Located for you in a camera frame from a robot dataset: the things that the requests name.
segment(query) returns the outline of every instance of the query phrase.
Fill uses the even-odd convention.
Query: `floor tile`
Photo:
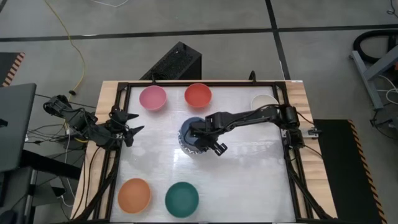
[[[89,0],[48,0],[71,35],[270,27],[262,0],[130,0],[113,8]],[[100,0],[119,4],[124,0]],[[8,1],[0,37],[65,35],[44,0]]]
[[[272,0],[278,27],[396,24],[388,0]]]
[[[363,32],[283,33],[281,39],[290,76],[304,81],[313,117],[354,121],[384,212],[391,222],[398,219],[398,142],[371,127],[371,101],[354,62],[348,58],[354,39]]]
[[[138,80],[178,41],[202,53],[202,79],[283,79],[272,34],[196,35],[75,41],[86,76],[73,101],[96,106],[104,80]],[[68,41],[0,43],[0,51],[25,52],[12,84],[34,82],[36,92],[67,95],[81,77],[80,58]]]

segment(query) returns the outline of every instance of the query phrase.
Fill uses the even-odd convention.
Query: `red bowl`
[[[139,102],[147,110],[159,110],[166,103],[166,91],[160,86],[145,88],[139,95]]]
[[[194,108],[203,108],[210,100],[211,90],[205,84],[195,83],[185,90],[185,101]]]

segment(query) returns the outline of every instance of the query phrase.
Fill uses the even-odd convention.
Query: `black box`
[[[201,53],[178,42],[140,80],[201,80]]]

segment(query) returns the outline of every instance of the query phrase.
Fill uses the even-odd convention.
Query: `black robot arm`
[[[228,147],[224,143],[217,143],[218,136],[232,131],[236,127],[264,122],[274,123],[279,128],[286,130],[291,146],[303,146],[303,137],[299,130],[299,117],[296,108],[290,105],[265,105],[254,111],[236,114],[217,112],[206,116],[204,121],[192,122],[190,134],[198,138],[195,141],[195,147],[199,150],[212,149],[220,156]]]
[[[65,119],[69,128],[81,138],[92,140],[105,150],[120,149],[122,141],[127,146],[132,146],[133,136],[144,128],[129,128],[126,122],[138,117],[138,114],[121,111],[117,106],[112,107],[109,120],[104,124],[95,124],[98,118],[93,113],[84,108],[72,109],[67,97],[63,95],[52,97],[43,104],[43,108],[47,113]]]

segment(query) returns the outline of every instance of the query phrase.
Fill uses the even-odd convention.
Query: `orange and black warning stripe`
[[[370,172],[369,167],[368,167],[368,163],[366,162],[365,155],[363,154],[362,146],[361,146],[361,143],[359,142],[359,137],[358,137],[358,133],[356,131],[355,125],[354,125],[352,120],[348,120],[348,122],[350,123],[351,129],[352,129],[353,134],[354,134],[356,147],[358,148],[359,155],[361,156],[363,168],[365,169],[365,174],[366,174],[366,177],[368,178],[368,182],[369,182],[370,188],[371,188],[372,193],[373,193],[373,198],[374,198],[374,201],[376,203],[376,207],[379,210],[379,215],[380,215],[381,222],[382,222],[382,224],[387,224],[386,216],[384,215],[383,209],[381,207],[381,202],[379,200],[379,196],[377,194],[376,187],[374,186],[372,175],[371,175],[371,172]]]
[[[2,83],[3,86],[9,86],[11,85],[12,80],[14,79],[18,68],[20,67],[23,59],[25,57],[25,53],[20,53],[17,58],[15,58],[14,63],[12,64],[10,70],[8,71],[7,77]]]

